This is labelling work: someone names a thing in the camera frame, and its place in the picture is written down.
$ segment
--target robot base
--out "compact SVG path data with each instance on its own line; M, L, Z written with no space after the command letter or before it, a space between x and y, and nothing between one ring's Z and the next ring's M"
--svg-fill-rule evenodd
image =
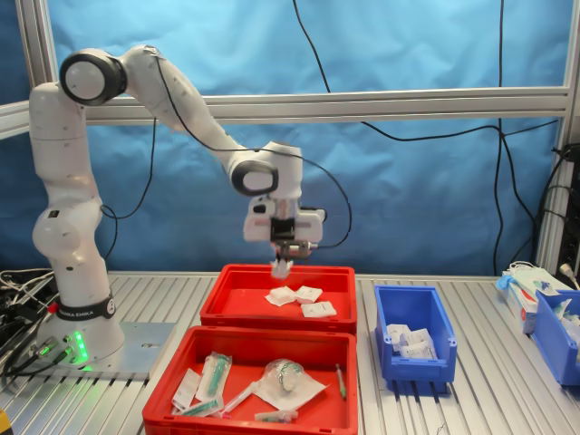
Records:
M95 362L87 362L83 367L72 366L64 360L54 369L40 373L42 376L55 374L69 377L99 376L102 379L147 380L160 362L173 336L175 324L153 324L140 322L120 322L125 335L123 346L115 353ZM31 365L30 370L41 368L46 360Z

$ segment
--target aluminum work surface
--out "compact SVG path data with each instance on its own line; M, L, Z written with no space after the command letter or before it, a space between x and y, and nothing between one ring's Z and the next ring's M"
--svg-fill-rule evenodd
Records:
M149 382L34 376L0 392L15 434L144 434L141 410L217 274L111 273L118 316L174 322L176 331ZM374 284L436 286L458 341L448 394L380 375ZM499 298L493 279L358 275L359 433L367 435L580 434L580 389L561 388L531 338Z

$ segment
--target blue plastic bin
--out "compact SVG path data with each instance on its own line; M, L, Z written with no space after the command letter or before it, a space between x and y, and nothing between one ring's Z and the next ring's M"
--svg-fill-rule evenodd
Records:
M554 314L554 308L566 299L572 299L566 311L580 314L580 292L558 292L560 295L549 297L536 292L537 315L533 337L557 382L561 385L580 385L580 364L576 363L578 346Z
M453 382L457 341L450 319L434 287L376 285L377 338L382 377L392 381L426 381L438 385ZM408 359L392 351L388 324L407 324L412 331L427 328L438 360Z

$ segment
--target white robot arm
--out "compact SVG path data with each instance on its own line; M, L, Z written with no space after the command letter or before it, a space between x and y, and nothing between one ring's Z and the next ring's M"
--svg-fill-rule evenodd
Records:
M100 360L123 342L106 266L94 242L102 201L89 160L84 109L122 93L173 130L189 132L219 159L232 186L252 197L244 237L273 245L273 275L285 277L293 260L306 258L323 235L325 212L300 207L298 148L269 142L249 150L236 143L187 77L155 47L136 46L121 57L94 49L72 54L63 62L60 81L41 84L30 96L34 166L49 198L33 240L53 267L60 296L57 315L43 324L37 340L67 343L71 365Z

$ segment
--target red storage box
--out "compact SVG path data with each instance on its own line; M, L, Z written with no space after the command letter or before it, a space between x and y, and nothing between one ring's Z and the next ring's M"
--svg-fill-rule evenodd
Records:
M284 281L263 265L228 265L223 268L201 309L201 324L260 329L329 331L356 334L354 270L350 267L294 266ZM300 304L274 306L265 296L276 287L302 285L322 288L316 302L330 301L336 315L305 318Z
M258 412L276 411L254 394L231 412L232 420L172 415L171 399L185 372L191 368L201 373L206 356L212 352L233 359L224 403L260 379L266 365L280 358L302 364L310 376L327 387L299 408L298 418L287 424L254 421ZM346 401L339 391L337 363L343 370ZM357 418L356 342L352 335L215 326L188 330L143 409L147 435L353 435L358 430Z

